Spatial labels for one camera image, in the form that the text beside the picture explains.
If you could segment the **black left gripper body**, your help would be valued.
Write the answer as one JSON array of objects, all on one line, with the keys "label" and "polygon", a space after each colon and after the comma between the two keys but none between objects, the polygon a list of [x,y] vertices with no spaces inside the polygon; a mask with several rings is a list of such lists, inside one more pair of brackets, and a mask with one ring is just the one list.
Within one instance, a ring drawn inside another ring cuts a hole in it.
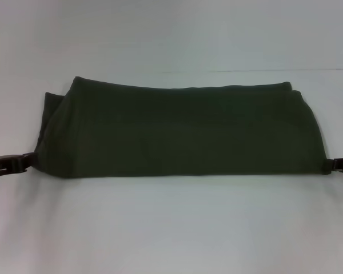
[{"label": "black left gripper body", "polygon": [[20,173],[20,159],[18,155],[0,156],[0,176]]}]

